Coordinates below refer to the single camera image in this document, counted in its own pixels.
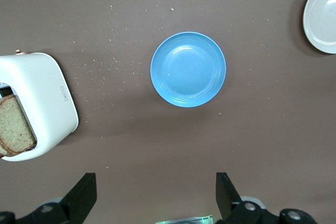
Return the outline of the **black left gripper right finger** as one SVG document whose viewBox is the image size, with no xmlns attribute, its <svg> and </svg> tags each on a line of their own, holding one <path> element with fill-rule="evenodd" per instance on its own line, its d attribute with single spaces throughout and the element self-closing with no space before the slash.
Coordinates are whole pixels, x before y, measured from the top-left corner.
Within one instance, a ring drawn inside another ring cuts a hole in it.
<svg viewBox="0 0 336 224">
<path fill-rule="evenodd" d="M 217 223 L 316 223 L 299 209 L 283 209 L 276 216 L 257 200 L 242 199 L 225 172 L 216 174 L 216 202 L 222 217 Z"/>
</svg>

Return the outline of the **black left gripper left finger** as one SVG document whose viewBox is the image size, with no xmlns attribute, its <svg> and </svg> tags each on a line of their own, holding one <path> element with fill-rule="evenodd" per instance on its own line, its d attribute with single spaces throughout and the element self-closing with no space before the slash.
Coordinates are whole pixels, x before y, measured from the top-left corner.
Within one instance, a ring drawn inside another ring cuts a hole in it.
<svg viewBox="0 0 336 224">
<path fill-rule="evenodd" d="M 1 212 L 1 223 L 83 223 L 97 201 L 95 173 L 86 173 L 59 202 L 48 202 L 17 219 Z"/>
</svg>

